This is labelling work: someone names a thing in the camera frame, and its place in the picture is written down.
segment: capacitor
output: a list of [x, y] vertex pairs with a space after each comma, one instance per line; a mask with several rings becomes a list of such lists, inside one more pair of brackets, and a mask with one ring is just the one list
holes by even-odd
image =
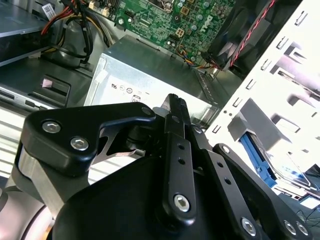
[[196, 25], [192, 25], [192, 26], [191, 26], [191, 30], [192, 30], [192, 31], [196, 31], [196, 30], [197, 30], [197, 26], [196, 26]]
[[199, 15], [196, 16], [196, 19], [198, 21], [201, 21], [202, 19], [204, 19], [204, 17], [201, 14], [199, 14]]
[[210, 3], [205, 1], [203, 4], [202, 4], [203, 8], [204, 9], [207, 9], [209, 6], [210, 6]]

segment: metal slot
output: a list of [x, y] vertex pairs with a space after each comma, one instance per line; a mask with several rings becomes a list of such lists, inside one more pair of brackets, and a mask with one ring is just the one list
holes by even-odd
[[213, 129], [213, 133], [216, 134], [219, 130], [220, 130], [221, 126], [217, 125], [215, 126], [215, 128]]
[[246, 89], [250, 90], [252, 89], [252, 87], [256, 84], [256, 81], [254, 81], [253, 79], [251, 79], [251, 81], [249, 82], [249, 84], [245, 87]]
[[14, 95], [12, 95], [10, 93], [7, 93], [5, 91], [0, 90], [0, 95], [3, 96], [3, 97], [6, 97], [8, 99], [15, 100], [15, 96]]
[[242, 102], [242, 99], [240, 99], [239, 97], [235, 100], [235, 102], [233, 103], [232, 106], [234, 106], [235, 108], [239, 106], [239, 104]]
[[306, 19], [307, 15], [307, 12], [302, 11], [300, 17], [295, 21], [294, 25], [300, 26], [300, 24]]
[[265, 60], [264, 64], [261, 66], [260, 69], [261, 69], [262, 71], [266, 70], [267, 67], [270, 65], [270, 63], [271, 63], [271, 60], [269, 60], [269, 59]]
[[288, 42], [289, 38], [287, 37], [283, 37], [282, 40], [278, 43], [278, 45], [276, 46], [277, 49], [281, 50], [284, 45], [286, 45], [286, 43]]

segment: yellow wire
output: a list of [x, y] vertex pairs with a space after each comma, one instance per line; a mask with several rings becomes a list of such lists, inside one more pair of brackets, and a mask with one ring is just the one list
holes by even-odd
[[[61, 18], [60, 20], [69, 19], [69, 18], [71, 18], [71, 17], [73, 17], [73, 16], [74, 16], [74, 14], [71, 14], [71, 15], [69, 15], [69, 16], [65, 16], [65, 17]], [[98, 29], [98, 31], [101, 33], [101, 35], [103, 35], [103, 32], [102, 32], [102, 30], [98, 27], [98, 25], [96, 25], [96, 23], [95, 23], [90, 17], [87, 16], [86, 18], [96, 27], [96, 29]], [[61, 40], [60, 40], [59, 43], [58, 43], [58, 46], [61, 47], [61, 44], [63, 43], [64, 39], [65, 39], [65, 36], [62, 36]], [[55, 50], [56, 50], [56, 49], [55, 49], [54, 47], [52, 47], [52, 48], [44, 51], [44, 53], [52, 53], [52, 52], [54, 52]]]

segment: wire bundle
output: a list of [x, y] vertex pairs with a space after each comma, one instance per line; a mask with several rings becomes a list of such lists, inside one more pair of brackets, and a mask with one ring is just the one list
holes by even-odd
[[177, 53], [180, 57], [183, 58], [183, 60], [186, 62], [186, 64], [188, 64], [190, 67], [195, 68], [195, 69], [219, 69], [219, 67], [215, 64], [215, 63], [206, 63], [203, 66], [197, 65], [195, 64], [193, 61], [191, 61], [188, 58], [188, 53], [185, 50], [185, 47], [183, 45], [179, 45], [179, 47], [177, 48]]
[[[89, 22], [91, 22], [99, 31], [99, 33], [101, 34], [102, 38], [103, 38], [103, 42], [106, 44], [107, 47], [109, 47], [111, 44], [113, 44], [113, 40], [112, 37], [110, 35], [110, 33], [108, 32], [108, 30], [106, 28], [103, 28], [101, 22], [99, 21], [99, 19], [91, 12], [87, 11], [83, 4], [83, 1], [81, 0], [62, 0], [62, 2], [65, 5], [65, 9], [58, 14], [57, 16], [55, 16], [54, 18], [52, 18], [47, 25], [43, 28], [41, 35], [45, 35], [48, 33], [49, 29], [51, 28], [51, 26], [59, 21], [59, 20], [66, 20], [65, 24], [63, 25], [63, 29], [62, 29], [62, 34], [61, 34], [61, 38], [58, 41], [57, 44], [51, 44], [51, 48], [46, 50], [45, 53], [53, 53], [55, 51], [60, 51], [63, 52], [67, 55], [70, 55], [74, 58], [78, 58], [81, 59], [80, 63], [81, 64], [86, 64], [89, 61], [90, 55], [93, 52], [94, 49], [94, 42], [93, 42], [93, 36], [92, 36], [92, 32], [91, 32], [91, 28], [89, 26]], [[74, 53], [66, 48], [63, 48], [63, 44], [65, 42], [65, 36], [66, 36], [66, 31], [67, 31], [67, 27], [68, 25], [72, 22], [75, 21], [76, 23], [78, 23], [81, 26], [81, 31], [82, 31], [82, 35], [83, 35], [83, 39], [85, 42], [85, 55], [81, 55], [81, 54], [77, 54]], [[62, 65], [63, 67], [67, 67], [67, 68], [79, 68], [80, 66], [70, 66], [70, 65], [66, 65], [66, 64], [61, 64], [59, 62], [55, 62], [58, 65]]]
[[235, 61], [239, 58], [240, 53], [242, 52], [242, 50], [245, 48], [246, 43], [248, 42], [248, 40], [250, 39], [252, 33], [254, 32], [254, 30], [257, 28], [257, 26], [260, 24], [261, 20], [265, 18], [265, 16], [267, 15], [267, 13], [269, 12], [269, 10], [273, 7], [273, 5], [276, 3], [276, 0], [272, 0], [272, 2], [270, 2], [270, 4], [268, 5], [268, 7], [264, 10], [263, 14], [259, 17], [259, 19], [256, 21], [256, 23], [253, 25], [252, 29], [248, 32], [247, 36], [245, 37], [244, 41], [242, 42], [239, 50], [237, 51], [235, 57], [231, 60], [230, 62], [230, 66], [232, 67], [235, 63]]

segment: screw hole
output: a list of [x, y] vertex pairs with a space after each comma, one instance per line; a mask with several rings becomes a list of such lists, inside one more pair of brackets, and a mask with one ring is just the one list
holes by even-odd
[[181, 150], [185, 150], [185, 147], [182, 146], [181, 144], [178, 144], [178, 147], [179, 147]]
[[183, 160], [182, 158], [179, 158], [179, 159], [178, 159], [178, 162], [179, 162], [181, 165], [185, 165], [185, 164], [186, 164], [185, 160]]
[[231, 181], [227, 177], [224, 178], [224, 181], [226, 182], [226, 184], [231, 185]]

